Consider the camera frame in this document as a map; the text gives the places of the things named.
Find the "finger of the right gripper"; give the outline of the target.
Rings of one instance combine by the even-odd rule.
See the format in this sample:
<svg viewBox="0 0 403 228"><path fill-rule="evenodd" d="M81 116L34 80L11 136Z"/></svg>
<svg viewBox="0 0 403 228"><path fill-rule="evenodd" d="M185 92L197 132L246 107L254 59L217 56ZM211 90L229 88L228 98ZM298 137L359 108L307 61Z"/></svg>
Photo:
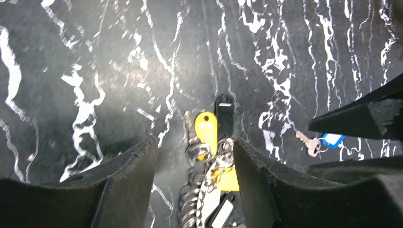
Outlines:
<svg viewBox="0 0 403 228"><path fill-rule="evenodd" d="M374 140L403 139L403 75L360 99L316 117L308 129Z"/></svg>
<svg viewBox="0 0 403 228"><path fill-rule="evenodd" d="M403 157L375 158L362 161L339 161L311 165L307 174L338 183L351 183L377 174L402 174Z"/></svg>

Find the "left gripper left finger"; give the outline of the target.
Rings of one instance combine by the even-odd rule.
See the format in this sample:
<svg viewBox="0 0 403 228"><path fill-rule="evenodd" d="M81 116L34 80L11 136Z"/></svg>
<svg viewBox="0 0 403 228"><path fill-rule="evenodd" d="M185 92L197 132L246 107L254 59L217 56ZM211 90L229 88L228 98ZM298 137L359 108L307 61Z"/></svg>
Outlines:
<svg viewBox="0 0 403 228"><path fill-rule="evenodd" d="M0 181L3 228L142 228L158 158L147 137L110 161L64 182Z"/></svg>

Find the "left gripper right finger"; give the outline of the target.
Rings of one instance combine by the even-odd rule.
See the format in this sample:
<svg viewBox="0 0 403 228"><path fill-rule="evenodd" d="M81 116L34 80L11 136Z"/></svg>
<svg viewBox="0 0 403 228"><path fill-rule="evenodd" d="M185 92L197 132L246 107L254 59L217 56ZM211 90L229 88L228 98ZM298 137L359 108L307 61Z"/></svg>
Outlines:
<svg viewBox="0 0 403 228"><path fill-rule="evenodd" d="M249 228L400 228L403 173L338 183L296 171L238 138L234 161Z"/></svg>

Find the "keyring with coloured key tags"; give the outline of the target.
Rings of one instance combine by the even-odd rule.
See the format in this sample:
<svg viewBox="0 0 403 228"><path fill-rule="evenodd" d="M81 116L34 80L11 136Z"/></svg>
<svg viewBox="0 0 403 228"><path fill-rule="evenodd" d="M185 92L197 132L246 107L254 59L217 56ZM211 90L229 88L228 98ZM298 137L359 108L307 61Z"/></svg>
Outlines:
<svg viewBox="0 0 403 228"><path fill-rule="evenodd" d="M213 112L184 115L188 134L185 157L199 173L192 173L182 196L182 228L235 228L232 216L239 205L233 146L235 99L216 97Z"/></svg>

